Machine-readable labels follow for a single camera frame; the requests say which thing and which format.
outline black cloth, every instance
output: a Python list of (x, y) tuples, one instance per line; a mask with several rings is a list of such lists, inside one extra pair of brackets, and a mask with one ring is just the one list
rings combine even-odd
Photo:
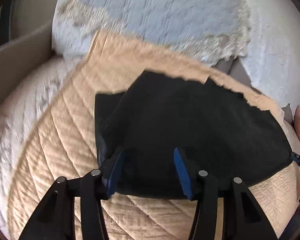
[(186, 198), (176, 147), (197, 171), (240, 177), (248, 186), (291, 163), (290, 144), (271, 113), (211, 79), (202, 84), (145, 71), (125, 93), (96, 95), (95, 133), (100, 166), (117, 146), (125, 150), (116, 191), (128, 195)]

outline tan bedspread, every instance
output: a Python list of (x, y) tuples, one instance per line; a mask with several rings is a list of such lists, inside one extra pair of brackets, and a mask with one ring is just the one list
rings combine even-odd
[[(144, 69), (202, 83), (210, 77), (219, 85), (243, 93), (250, 105), (271, 111), (292, 149), (300, 154), (300, 143), (293, 128), (283, 122), (281, 109), (270, 98), (256, 94), (224, 73), (163, 47), (101, 31), (95, 35), (86, 61), (77, 66), (42, 115), (20, 155), (8, 198), (12, 239), (18, 239), (38, 202), (58, 176), (72, 179), (98, 167), (94, 136), (95, 93), (126, 90)], [(277, 236), (295, 212), (299, 183), (300, 170), (291, 164), (250, 188)], [(188, 200), (147, 199), (117, 193), (109, 201), (102, 202), (110, 239), (131, 240), (187, 239), (195, 205), (196, 202)], [(222, 214), (222, 200), (219, 207), (218, 212)], [(75, 215), (77, 239), (81, 239), (78, 201)], [(221, 231), (218, 227), (216, 238)]]

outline silver screw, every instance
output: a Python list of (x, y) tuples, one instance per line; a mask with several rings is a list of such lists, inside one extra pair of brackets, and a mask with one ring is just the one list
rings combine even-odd
[(95, 169), (91, 171), (91, 175), (92, 176), (98, 176), (101, 174), (101, 170)]
[(65, 182), (65, 180), (66, 180), (66, 177), (64, 177), (64, 176), (58, 177), (57, 178), (57, 183)]
[(233, 181), (236, 183), (236, 184), (240, 184), (242, 182), (242, 179), (240, 179), (239, 177), (235, 177), (233, 179)]
[(205, 177), (205, 176), (208, 175), (208, 173), (207, 173), (206, 171), (204, 171), (204, 170), (201, 170), (201, 171), (199, 171), (198, 173), (199, 173), (199, 175), (200, 175), (201, 177)]

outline folded black fabric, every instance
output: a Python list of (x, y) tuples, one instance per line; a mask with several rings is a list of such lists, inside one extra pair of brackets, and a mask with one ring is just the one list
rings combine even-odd
[(143, 72), (121, 94), (97, 94), (95, 133), (101, 166), (117, 146), (126, 158), (117, 192), (186, 198), (173, 162), (184, 149), (198, 170), (257, 184), (291, 163), (290, 144), (269, 111), (205, 84)]

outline black garment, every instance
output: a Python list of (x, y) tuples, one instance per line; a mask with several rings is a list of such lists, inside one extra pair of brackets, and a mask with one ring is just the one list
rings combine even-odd
[(184, 149), (195, 172), (259, 183), (291, 163), (290, 144), (269, 111), (205, 84), (143, 72), (125, 92), (97, 94), (95, 133), (101, 166), (117, 146), (126, 153), (117, 192), (186, 198), (173, 163)]

